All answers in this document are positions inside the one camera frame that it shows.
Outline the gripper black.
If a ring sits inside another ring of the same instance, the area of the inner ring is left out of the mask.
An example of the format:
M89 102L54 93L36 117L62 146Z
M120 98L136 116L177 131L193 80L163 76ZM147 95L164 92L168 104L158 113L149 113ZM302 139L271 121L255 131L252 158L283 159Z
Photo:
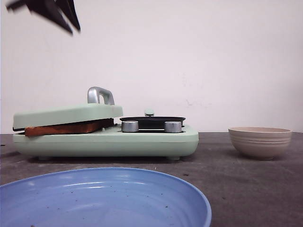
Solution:
M81 31L74 0L12 0L6 4L7 11L15 12L23 8L45 17L68 33L73 34L72 29L59 11L61 10L77 31Z

